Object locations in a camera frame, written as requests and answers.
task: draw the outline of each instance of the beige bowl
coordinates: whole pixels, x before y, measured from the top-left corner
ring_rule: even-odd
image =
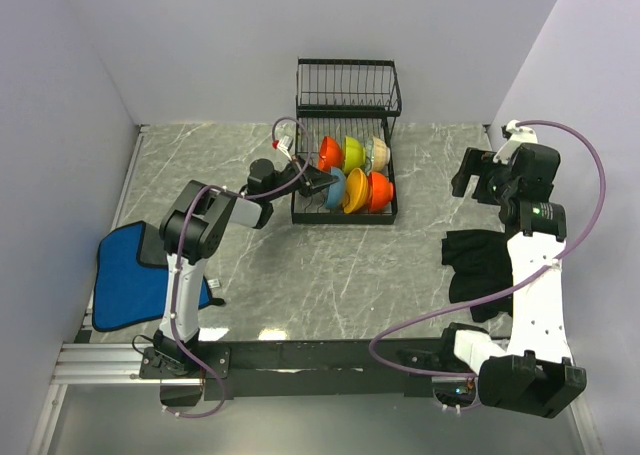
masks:
[[[365,172],[381,172],[391,160],[391,150],[383,140],[377,137],[371,137],[365,144],[367,152],[367,161],[365,163]]]

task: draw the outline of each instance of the green bowl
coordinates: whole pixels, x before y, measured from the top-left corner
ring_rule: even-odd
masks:
[[[354,169],[360,168],[366,161],[366,152],[362,144],[353,137],[344,137],[344,165],[342,171],[345,175],[351,173]]]

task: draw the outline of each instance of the floor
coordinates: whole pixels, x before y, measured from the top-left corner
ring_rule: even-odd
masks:
[[[281,133],[293,134],[293,126]],[[253,160],[276,157],[267,124],[157,125],[143,136],[119,225],[145,220],[157,226],[189,180],[237,189]],[[441,265],[445,231],[501,228],[496,207],[451,196],[450,179],[468,146],[489,148],[480,124],[396,125],[391,149],[399,214],[393,226],[292,225],[289,197],[274,203],[262,230],[230,226],[206,269],[208,278],[221,281],[214,296],[227,306],[200,311],[201,339],[370,338],[447,305],[453,272]],[[457,312],[397,336],[438,337],[451,321],[472,323],[467,311]],[[129,342],[157,326],[93,333],[91,342]],[[484,327],[506,336],[511,319],[503,315]]]
[[[213,402],[201,402],[199,410]],[[442,413],[400,395],[262,397],[175,420],[151,386],[69,389],[50,455],[583,454],[571,411],[553,420],[480,407]]]

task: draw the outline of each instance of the blue cloth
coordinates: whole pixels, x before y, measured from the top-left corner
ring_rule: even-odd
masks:
[[[98,248],[98,274],[93,299],[93,328],[109,332],[162,317],[169,271],[166,265],[140,261],[145,222],[118,228]],[[216,303],[202,279],[200,308]]]

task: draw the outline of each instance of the blue bowl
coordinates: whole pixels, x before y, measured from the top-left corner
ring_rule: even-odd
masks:
[[[347,178],[342,170],[337,167],[331,167],[331,175],[338,177],[339,180],[329,187],[327,192],[327,200],[324,202],[325,208],[337,208],[342,204],[344,192],[347,189]]]

